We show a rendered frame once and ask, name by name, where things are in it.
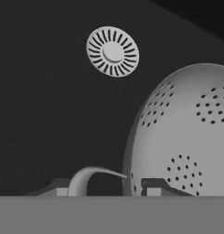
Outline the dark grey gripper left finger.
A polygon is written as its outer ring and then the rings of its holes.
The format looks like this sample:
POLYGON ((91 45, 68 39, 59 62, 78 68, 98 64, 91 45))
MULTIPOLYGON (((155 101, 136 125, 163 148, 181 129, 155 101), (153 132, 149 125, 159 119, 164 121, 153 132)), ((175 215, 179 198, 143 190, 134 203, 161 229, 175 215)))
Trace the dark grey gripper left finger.
POLYGON ((69 178, 55 178, 48 186, 29 193, 31 197, 65 197, 68 194, 69 178))

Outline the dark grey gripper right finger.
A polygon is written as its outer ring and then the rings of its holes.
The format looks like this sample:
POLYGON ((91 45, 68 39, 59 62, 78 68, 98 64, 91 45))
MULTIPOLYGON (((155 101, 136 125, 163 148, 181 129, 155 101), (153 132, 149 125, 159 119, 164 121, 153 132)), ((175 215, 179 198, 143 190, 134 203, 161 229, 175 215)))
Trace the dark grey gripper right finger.
POLYGON ((163 178, 143 178, 142 197, 190 197, 190 194, 171 187, 163 178))

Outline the white round sink drain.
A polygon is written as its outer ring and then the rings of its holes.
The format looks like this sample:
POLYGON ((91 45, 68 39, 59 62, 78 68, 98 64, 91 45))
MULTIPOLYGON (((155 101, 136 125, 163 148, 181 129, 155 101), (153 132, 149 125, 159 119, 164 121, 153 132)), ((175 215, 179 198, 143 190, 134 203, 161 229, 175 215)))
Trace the white round sink drain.
POLYGON ((86 41, 86 52, 96 70, 116 79, 131 75, 140 60, 134 39, 124 30, 112 26, 93 30, 86 41))

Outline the grey perforated colander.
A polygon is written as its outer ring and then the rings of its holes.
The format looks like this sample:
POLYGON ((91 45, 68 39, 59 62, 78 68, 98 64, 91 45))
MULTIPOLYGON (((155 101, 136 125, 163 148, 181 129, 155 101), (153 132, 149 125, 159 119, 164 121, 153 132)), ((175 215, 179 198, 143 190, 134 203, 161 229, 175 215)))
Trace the grey perforated colander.
POLYGON ((143 178, 163 178, 191 197, 224 197, 224 66, 198 63, 166 77, 133 121, 122 172, 87 166, 68 195, 85 196, 97 173, 119 176, 130 197, 141 197, 143 178))

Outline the dark grey sink basin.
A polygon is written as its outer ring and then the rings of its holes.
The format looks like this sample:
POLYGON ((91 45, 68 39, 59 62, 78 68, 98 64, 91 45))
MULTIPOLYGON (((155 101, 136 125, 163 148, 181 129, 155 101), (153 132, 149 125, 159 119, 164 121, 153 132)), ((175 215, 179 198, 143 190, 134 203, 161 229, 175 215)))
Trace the dark grey sink basin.
POLYGON ((24 196, 96 166, 88 192, 118 196, 133 119, 173 71, 224 65, 224 0, 0 0, 0 196, 24 196), (101 74, 88 35, 135 40, 134 73, 101 74))

